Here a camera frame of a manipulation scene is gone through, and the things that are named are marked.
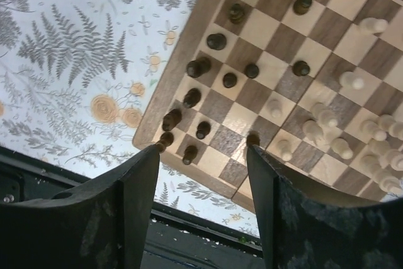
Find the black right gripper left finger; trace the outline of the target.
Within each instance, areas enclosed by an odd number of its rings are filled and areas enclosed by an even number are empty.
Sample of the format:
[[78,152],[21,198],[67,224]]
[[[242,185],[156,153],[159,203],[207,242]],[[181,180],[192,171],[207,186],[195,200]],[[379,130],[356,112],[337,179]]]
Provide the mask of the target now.
[[152,145],[55,193],[37,187],[38,161],[1,149],[1,267],[139,268],[159,162]]

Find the wooden chess board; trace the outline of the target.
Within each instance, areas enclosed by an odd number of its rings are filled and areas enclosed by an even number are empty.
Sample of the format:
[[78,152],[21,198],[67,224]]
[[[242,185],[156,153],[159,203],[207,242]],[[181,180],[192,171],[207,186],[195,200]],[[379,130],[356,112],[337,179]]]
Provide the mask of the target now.
[[[207,47],[222,33],[223,50]],[[211,69],[189,77],[186,65],[208,57]],[[254,79],[248,64],[259,67]],[[222,78],[237,76],[233,88]],[[193,108],[183,106],[191,89]],[[269,100],[281,102],[270,117]],[[397,193],[402,177],[402,0],[197,0],[133,138],[142,149],[182,120],[161,160],[187,175],[179,189],[207,189],[253,210],[246,137],[323,185],[370,201]],[[184,165],[185,149],[198,154]]]

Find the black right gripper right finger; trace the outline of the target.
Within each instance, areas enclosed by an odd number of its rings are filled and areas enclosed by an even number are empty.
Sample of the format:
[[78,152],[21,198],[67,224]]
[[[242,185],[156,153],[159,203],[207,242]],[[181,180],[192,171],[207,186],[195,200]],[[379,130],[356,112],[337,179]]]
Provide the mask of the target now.
[[332,189],[247,147],[266,268],[401,268],[402,199],[373,202]]

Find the dark chess piece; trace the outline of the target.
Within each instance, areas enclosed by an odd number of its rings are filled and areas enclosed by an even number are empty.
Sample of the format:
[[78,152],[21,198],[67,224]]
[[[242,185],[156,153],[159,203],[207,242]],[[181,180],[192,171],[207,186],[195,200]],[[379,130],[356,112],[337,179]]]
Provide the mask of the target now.
[[246,145],[247,146],[253,146],[253,145],[260,146],[260,138],[259,138],[258,133],[255,133],[255,132],[249,133],[246,137]]

